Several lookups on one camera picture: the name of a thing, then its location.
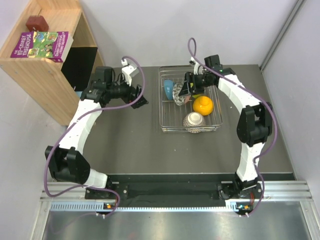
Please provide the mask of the black white patterned bowl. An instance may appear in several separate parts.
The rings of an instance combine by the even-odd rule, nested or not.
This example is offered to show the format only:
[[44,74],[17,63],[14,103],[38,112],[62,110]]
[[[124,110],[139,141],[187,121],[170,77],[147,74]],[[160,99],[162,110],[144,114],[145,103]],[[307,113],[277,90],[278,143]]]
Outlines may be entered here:
[[185,105],[191,98],[190,95],[179,96],[179,93],[181,92],[182,88],[183,88],[183,84],[180,82],[177,82],[172,89],[173,100],[175,104],[178,106]]

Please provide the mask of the orange yellow bowl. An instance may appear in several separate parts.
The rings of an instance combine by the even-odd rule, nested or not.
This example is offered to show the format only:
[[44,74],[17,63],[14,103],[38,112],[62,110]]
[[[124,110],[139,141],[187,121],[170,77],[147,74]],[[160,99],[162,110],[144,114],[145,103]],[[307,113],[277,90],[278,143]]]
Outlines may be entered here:
[[210,115],[214,110],[214,103],[211,98],[207,96],[199,96],[192,104],[194,112],[201,114],[202,116]]

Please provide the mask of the blue bowl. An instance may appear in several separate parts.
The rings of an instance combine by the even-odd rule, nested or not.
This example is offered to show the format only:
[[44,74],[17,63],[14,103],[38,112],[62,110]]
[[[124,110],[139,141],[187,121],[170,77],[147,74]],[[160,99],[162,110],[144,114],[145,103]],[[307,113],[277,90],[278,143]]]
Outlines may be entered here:
[[169,101],[173,100],[173,88],[175,83],[170,79],[165,79],[163,83],[164,92]]

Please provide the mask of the patterned beige upturned bowl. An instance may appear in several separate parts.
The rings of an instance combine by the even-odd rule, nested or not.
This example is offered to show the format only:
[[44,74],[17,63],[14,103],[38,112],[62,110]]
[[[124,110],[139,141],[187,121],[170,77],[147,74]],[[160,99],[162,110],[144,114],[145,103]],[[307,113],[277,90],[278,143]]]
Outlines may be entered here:
[[198,112],[189,113],[183,120],[183,126],[189,133],[200,133],[206,125],[205,118]]

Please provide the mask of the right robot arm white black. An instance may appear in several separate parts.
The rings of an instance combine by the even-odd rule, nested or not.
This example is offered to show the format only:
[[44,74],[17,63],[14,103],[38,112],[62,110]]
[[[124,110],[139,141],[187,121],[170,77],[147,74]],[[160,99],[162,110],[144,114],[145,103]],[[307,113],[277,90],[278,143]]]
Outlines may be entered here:
[[235,172],[231,189],[220,186],[218,192],[223,199],[233,196],[245,198],[258,185],[257,167],[263,147],[273,130],[271,105],[263,103],[245,90],[236,73],[224,68],[218,55],[204,59],[201,65],[194,57],[189,63],[193,71],[184,75],[179,96],[203,93],[205,88],[215,86],[223,92],[239,112],[236,134],[241,142],[239,166]]

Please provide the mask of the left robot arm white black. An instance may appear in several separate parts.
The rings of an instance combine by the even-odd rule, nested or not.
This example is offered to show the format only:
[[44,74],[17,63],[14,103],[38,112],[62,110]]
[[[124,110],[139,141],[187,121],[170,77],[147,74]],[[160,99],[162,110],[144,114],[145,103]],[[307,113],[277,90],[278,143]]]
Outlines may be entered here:
[[105,173],[94,170],[83,156],[84,146],[94,123],[107,104],[121,99],[119,108],[139,108],[148,103],[143,96],[143,87],[133,86],[133,77],[140,72],[135,64],[124,63],[115,81],[115,71],[109,66],[98,66],[85,90],[82,91],[78,107],[66,133],[54,146],[45,150],[47,169],[58,182],[71,182],[81,186],[94,187],[102,198],[109,198],[114,191]]

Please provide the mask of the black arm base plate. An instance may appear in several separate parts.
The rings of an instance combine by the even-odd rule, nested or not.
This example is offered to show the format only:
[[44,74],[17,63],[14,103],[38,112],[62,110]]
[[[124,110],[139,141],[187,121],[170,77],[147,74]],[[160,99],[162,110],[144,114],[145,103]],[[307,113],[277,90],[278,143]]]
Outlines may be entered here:
[[87,200],[115,200],[120,207],[183,208],[222,207],[226,200],[258,200],[262,186],[257,181],[244,186],[234,173],[111,174],[107,187],[113,193],[88,189]]

